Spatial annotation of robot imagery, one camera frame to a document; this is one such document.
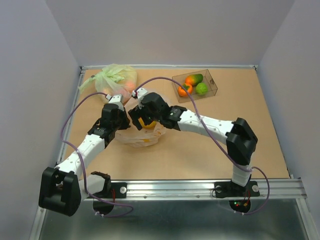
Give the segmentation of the yellow fruit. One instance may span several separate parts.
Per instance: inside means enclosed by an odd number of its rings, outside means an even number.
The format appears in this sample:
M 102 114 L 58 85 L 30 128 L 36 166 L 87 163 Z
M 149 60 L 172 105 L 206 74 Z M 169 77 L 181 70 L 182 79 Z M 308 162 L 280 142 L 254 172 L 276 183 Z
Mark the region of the yellow fruit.
M 157 125 L 156 121 L 152 121 L 150 124 L 145 124 L 141 117 L 138 119 L 138 121 L 144 129 L 153 129 Z

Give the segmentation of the orange translucent plastic bag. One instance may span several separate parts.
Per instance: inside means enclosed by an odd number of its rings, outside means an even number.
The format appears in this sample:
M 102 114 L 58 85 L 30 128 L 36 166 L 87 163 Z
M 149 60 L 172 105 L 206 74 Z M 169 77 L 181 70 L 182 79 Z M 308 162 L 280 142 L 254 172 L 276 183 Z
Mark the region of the orange translucent plastic bag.
M 157 122 L 154 128 L 142 128 L 142 130 L 137 130 L 137 128 L 132 123 L 131 117 L 128 114 L 128 111 L 133 109 L 137 104 L 138 100 L 132 97 L 125 103 L 124 107 L 130 120 L 130 128 L 125 130 L 118 130 L 115 133 L 115 139 L 122 144 L 134 148 L 142 148 L 155 145 L 158 143 L 159 139 L 166 134 L 167 129 L 159 122 Z

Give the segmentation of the orange persimmon with green calyx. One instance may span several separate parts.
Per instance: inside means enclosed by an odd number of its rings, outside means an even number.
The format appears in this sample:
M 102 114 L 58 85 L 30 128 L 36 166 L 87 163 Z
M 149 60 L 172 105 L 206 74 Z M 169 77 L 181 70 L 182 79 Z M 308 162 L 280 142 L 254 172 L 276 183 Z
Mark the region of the orange persimmon with green calyx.
M 193 92 L 193 86 L 189 83 L 184 83 L 182 86 L 178 87 L 178 95 L 182 98 L 186 98 Z

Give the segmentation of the green smooth fruit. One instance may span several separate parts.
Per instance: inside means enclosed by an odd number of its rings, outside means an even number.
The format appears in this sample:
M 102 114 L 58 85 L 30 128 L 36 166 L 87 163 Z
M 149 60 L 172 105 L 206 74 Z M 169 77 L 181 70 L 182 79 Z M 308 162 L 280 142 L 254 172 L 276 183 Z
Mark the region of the green smooth fruit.
M 202 74 L 191 74 L 185 78 L 185 83 L 191 86 L 196 86 L 203 81 L 204 77 Z

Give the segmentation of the green bumpy fruit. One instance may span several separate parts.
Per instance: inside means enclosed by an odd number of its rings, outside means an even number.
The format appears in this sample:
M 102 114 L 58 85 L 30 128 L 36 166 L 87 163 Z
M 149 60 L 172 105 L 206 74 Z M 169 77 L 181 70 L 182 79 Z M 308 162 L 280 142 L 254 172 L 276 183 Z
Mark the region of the green bumpy fruit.
M 207 87 L 207 85 L 205 83 L 201 82 L 201 83 L 196 85 L 195 92 L 199 96 L 204 96 L 208 92 L 208 87 Z

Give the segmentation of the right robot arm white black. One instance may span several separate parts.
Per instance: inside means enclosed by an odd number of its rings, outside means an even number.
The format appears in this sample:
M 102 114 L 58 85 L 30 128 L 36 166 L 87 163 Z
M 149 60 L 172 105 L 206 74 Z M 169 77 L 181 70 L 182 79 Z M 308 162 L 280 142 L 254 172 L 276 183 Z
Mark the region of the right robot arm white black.
M 256 150 L 258 138 L 246 120 L 218 120 L 182 106 L 170 106 L 159 94 L 144 88 L 134 91 L 132 97 L 138 104 L 128 114 L 138 130 L 142 129 L 142 124 L 158 122 L 167 129 L 210 137 L 219 147 L 226 145 L 223 153 L 233 163 L 231 192 L 242 195 L 248 190 L 251 157 Z

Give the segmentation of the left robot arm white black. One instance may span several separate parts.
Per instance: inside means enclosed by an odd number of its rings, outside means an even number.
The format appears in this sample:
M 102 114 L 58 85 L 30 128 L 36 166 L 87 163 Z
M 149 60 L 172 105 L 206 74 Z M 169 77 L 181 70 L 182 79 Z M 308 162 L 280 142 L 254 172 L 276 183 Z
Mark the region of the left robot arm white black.
M 127 129 L 130 121 L 122 103 L 107 103 L 101 117 L 88 131 L 83 142 L 72 145 L 73 153 L 55 167 L 47 167 L 41 177 L 38 205 L 66 216 L 78 210 L 88 197 L 116 197 L 107 173 L 86 173 L 86 167 L 115 138 L 118 130 Z

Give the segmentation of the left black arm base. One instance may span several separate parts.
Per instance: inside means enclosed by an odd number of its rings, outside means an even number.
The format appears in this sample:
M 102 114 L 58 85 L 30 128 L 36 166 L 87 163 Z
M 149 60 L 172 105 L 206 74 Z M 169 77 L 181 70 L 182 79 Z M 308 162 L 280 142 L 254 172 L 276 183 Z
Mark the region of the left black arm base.
M 95 197 L 108 199 L 109 202 L 115 202 L 116 199 L 125 199 L 127 197 L 126 182 L 111 182 L 109 186 L 103 188 L 102 191 L 94 193 Z M 92 204 L 93 210 L 100 214 L 109 214 L 115 208 L 114 205 L 94 200 Z

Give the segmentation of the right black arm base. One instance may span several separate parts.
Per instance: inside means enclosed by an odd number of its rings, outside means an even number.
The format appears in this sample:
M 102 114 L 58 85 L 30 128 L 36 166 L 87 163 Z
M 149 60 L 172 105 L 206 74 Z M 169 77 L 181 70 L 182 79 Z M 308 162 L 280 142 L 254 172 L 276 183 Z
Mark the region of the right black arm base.
M 215 182 L 211 190 L 213 198 L 229 198 L 229 206 L 236 213 L 246 215 L 251 208 L 251 198 L 259 197 L 260 191 L 256 181 L 249 181 L 246 186 L 240 186 L 230 181 Z

